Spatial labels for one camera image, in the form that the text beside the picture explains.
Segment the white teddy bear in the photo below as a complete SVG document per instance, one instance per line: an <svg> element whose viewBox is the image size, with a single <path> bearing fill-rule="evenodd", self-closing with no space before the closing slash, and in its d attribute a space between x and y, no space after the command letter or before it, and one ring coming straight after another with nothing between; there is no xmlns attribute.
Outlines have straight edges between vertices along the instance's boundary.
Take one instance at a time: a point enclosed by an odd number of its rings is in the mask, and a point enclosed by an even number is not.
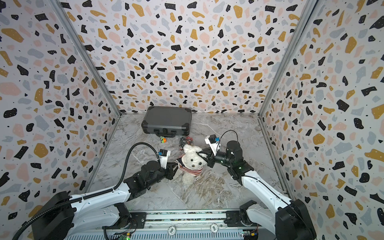
<svg viewBox="0 0 384 240"><path fill-rule="evenodd" d="M204 167L207 162L197 154L201 150L202 148L197 146L185 145L183 148L184 154L182 155L183 163L187 167L194 167L194 169ZM192 185L196 177L182 171L182 181L185 186Z"/></svg>

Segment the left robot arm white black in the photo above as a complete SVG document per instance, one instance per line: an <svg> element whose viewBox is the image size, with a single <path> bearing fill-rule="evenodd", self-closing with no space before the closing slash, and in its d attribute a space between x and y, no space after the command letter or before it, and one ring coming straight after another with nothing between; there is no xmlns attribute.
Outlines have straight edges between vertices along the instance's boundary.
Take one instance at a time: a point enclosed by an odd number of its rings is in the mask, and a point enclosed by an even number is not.
<svg viewBox="0 0 384 240"><path fill-rule="evenodd" d="M35 240L63 240L67 236L97 227L110 227L130 217L125 203L134 200L163 179L173 179L179 165L149 161L117 189L113 187L87 194L54 195L35 215L32 232Z"/></svg>

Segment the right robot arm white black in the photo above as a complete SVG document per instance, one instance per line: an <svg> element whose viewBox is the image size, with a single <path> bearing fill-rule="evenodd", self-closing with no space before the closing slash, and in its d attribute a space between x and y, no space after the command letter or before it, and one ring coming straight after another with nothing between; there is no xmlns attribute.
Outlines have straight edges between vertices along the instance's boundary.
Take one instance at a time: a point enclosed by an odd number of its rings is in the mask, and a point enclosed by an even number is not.
<svg viewBox="0 0 384 240"><path fill-rule="evenodd" d="M212 168L215 164L226 167L233 180L251 191L265 207L249 201L240 207L241 221L245 225L258 224L273 233L278 240L315 240L317 234L303 201L291 200L269 185L243 158L238 141L229 141L225 151L219 142L207 140L209 148L197 150L199 157Z"/></svg>

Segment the bag of toy bricks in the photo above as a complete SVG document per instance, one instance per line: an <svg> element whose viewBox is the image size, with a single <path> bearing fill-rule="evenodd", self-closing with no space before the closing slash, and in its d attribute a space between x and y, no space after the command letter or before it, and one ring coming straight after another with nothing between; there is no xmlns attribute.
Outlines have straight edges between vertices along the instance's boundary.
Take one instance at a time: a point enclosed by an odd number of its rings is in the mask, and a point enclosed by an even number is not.
<svg viewBox="0 0 384 240"><path fill-rule="evenodd" d="M189 136L181 136L180 137L180 149L182 150L185 145L192 145L194 142L192 137Z"/></svg>

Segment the small green orange toy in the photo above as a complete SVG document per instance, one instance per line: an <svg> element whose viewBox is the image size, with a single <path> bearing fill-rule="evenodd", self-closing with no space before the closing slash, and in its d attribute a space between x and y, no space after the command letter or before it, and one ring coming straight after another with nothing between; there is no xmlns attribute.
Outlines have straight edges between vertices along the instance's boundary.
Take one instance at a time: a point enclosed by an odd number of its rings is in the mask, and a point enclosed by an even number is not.
<svg viewBox="0 0 384 240"><path fill-rule="evenodd" d="M167 142L167 139L165 137L163 137L163 136L161 136L160 139L161 139L161 143L166 143Z"/></svg>

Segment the dark grey hard case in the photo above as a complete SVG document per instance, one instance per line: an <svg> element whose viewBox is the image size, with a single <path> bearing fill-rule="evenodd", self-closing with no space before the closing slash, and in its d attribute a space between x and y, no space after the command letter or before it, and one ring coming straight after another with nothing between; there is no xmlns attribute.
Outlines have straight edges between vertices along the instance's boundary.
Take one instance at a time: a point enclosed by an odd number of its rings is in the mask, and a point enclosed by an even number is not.
<svg viewBox="0 0 384 240"><path fill-rule="evenodd" d="M174 138L188 136L192 123L192 110L189 108L152 106L147 109L142 121L146 134Z"/></svg>

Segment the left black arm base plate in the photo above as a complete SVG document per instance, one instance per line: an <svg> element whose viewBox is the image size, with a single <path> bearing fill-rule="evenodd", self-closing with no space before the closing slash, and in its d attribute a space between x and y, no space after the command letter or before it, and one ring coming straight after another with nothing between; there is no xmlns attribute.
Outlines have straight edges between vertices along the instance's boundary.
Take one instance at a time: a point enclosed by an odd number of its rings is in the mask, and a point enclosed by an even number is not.
<svg viewBox="0 0 384 240"><path fill-rule="evenodd" d="M143 229L147 218L146 212L130 212L128 215L120 217L113 225L115 229L137 230Z"/></svg>

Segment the aluminium mounting rail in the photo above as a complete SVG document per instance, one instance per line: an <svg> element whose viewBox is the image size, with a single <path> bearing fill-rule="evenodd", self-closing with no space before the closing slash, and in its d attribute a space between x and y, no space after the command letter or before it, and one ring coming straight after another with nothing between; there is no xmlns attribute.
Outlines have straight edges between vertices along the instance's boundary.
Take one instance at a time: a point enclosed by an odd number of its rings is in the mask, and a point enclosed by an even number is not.
<svg viewBox="0 0 384 240"><path fill-rule="evenodd" d="M274 240L267 229L256 227L228 227L222 210L164 210L146 212L143 229L121 230L114 227L94 228L73 234L69 240Z"/></svg>

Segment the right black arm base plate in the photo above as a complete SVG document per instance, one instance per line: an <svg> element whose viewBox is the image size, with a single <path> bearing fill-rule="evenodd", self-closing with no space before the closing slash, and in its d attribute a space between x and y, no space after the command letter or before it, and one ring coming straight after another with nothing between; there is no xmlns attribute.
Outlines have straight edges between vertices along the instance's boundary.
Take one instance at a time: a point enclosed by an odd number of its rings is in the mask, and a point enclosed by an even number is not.
<svg viewBox="0 0 384 240"><path fill-rule="evenodd" d="M257 224L251 222L246 213L242 210L226 211L224 223L228 227L256 227Z"/></svg>

